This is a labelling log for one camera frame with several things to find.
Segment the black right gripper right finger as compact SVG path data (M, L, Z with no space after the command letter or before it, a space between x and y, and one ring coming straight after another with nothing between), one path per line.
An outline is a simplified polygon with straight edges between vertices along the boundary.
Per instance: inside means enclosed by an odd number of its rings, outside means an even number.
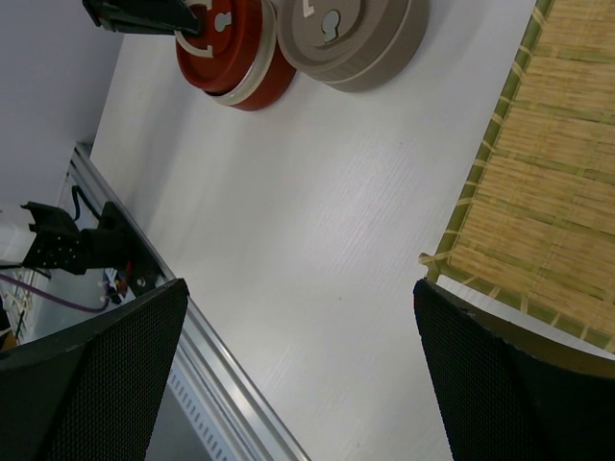
M455 460L611 460L614 363L427 280L414 314Z

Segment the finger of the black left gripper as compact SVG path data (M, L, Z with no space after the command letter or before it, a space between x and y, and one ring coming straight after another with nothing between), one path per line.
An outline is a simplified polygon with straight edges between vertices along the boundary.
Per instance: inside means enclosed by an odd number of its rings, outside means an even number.
M197 36L201 20L180 0L83 0L89 17L107 31L134 35Z

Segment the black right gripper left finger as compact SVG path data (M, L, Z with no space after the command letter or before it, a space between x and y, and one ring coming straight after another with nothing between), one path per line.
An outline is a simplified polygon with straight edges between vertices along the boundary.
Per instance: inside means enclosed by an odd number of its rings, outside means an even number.
M1 353L4 460L142 460L181 336L183 279Z

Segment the red round lid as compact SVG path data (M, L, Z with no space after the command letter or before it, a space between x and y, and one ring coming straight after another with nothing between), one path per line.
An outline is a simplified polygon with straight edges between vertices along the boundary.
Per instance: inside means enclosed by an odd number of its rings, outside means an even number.
M200 20L196 35L177 32L176 56L184 78L193 86L225 94L247 76L274 17L269 1L187 1Z

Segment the beige round lid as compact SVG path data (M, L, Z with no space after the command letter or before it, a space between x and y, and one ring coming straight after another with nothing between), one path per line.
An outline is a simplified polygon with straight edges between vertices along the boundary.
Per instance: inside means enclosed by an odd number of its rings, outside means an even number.
M278 39L287 60L321 82L347 80L372 63L410 1L282 1Z

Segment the red steel container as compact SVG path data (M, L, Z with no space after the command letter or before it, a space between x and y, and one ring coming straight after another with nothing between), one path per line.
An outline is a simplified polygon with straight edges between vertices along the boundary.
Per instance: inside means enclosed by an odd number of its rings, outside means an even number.
M217 104L244 111L264 109L288 89L296 69L285 59L273 29L265 29L254 62L239 84L224 94L206 94Z

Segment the beige steel container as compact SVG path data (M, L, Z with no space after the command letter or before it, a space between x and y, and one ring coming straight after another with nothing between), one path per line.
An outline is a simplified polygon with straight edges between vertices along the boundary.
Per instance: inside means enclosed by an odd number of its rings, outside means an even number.
M415 55L425 36L429 15L429 1L410 1L399 28L375 60L357 75L326 85L344 92L361 92L388 83Z

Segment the bamboo mat tray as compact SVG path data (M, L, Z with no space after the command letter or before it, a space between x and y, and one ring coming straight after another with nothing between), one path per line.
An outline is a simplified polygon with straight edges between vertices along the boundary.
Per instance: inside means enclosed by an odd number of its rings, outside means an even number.
M437 249L448 278L614 349L614 5L539 1Z

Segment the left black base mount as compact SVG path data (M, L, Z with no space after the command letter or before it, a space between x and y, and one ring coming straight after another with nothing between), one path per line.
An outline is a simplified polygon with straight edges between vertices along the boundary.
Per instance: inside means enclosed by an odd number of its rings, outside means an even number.
M81 230L86 245L87 269L123 271L126 285L136 297L156 288L162 271L153 253L114 202L103 206L95 229Z

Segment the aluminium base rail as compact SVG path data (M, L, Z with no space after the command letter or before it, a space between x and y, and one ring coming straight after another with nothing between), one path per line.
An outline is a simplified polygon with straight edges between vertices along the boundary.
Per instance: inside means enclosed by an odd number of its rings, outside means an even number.
M174 364L212 411L238 460L308 459L194 301L187 303ZM146 457L210 460L168 384Z

